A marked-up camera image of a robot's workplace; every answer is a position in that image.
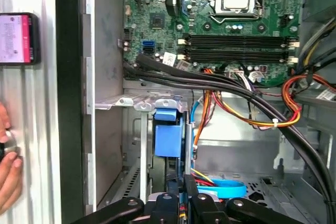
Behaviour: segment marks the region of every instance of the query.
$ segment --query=blue sata port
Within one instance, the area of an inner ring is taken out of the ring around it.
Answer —
[[[155,47],[155,41],[154,40],[144,40],[142,42],[142,47]]]

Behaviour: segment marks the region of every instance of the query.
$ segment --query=finger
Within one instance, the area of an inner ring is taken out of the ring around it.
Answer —
[[[4,126],[2,120],[0,119],[0,143],[6,143],[8,141],[8,136],[6,135],[6,127]]]
[[[10,152],[2,159],[0,163],[0,189],[2,188],[9,172],[11,171],[12,164],[16,156],[16,152]]]
[[[0,209],[0,215],[3,214],[5,211],[7,211],[20,197],[22,193],[22,177],[18,184],[16,185],[16,188],[10,198],[6,201],[6,203],[3,204],[2,208]]]
[[[6,129],[10,128],[11,121],[9,120],[6,108],[3,106],[2,103],[0,103],[0,119],[2,120],[2,123],[4,124]]]
[[[11,197],[19,181],[21,180],[22,160],[20,158],[15,159],[10,172],[0,189],[0,209]]]

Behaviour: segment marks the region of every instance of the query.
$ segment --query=ram slot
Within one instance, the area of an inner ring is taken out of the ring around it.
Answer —
[[[239,60],[248,63],[286,63],[287,52],[256,52],[190,49],[187,56],[191,62],[222,63]]]
[[[192,48],[283,48],[287,39],[265,36],[189,35],[185,37]]]

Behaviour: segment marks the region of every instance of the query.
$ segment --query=green circuit board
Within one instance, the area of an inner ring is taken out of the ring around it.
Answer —
[[[233,36],[273,36],[273,37],[297,37],[299,20],[300,20],[300,4],[301,0],[264,0],[264,14],[258,20],[235,20],[225,21],[217,24],[210,19],[209,13],[213,9],[209,5],[209,0],[182,0],[181,11],[178,17],[168,15],[165,0],[124,0],[124,28],[132,33],[130,48],[124,52],[124,58],[130,63],[135,59],[142,49],[143,40],[155,41],[155,53],[164,54],[170,52],[177,54],[179,45],[177,40],[182,38],[184,33],[192,35],[233,35]],[[292,15],[292,19],[286,25],[281,27],[281,17],[284,15]],[[156,27],[153,19],[160,17],[162,24]],[[205,24],[210,24],[210,29],[205,29]],[[242,26],[243,28],[233,31],[233,26]],[[199,63],[196,66],[191,65],[188,71],[199,71],[202,68],[220,67],[219,63]],[[262,80],[265,85],[274,85],[282,82],[287,78],[288,65],[285,63],[269,63],[257,65],[251,62],[244,62],[249,68],[262,68],[265,78]],[[229,74],[231,71],[239,70],[238,64],[230,64],[226,67],[225,72]]]

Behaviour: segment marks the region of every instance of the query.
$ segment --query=sata port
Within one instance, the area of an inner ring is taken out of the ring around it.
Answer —
[[[142,51],[144,52],[144,54],[153,54],[155,52],[153,47],[143,47]]]
[[[155,41],[154,40],[144,40],[142,42],[142,47],[155,47]]]

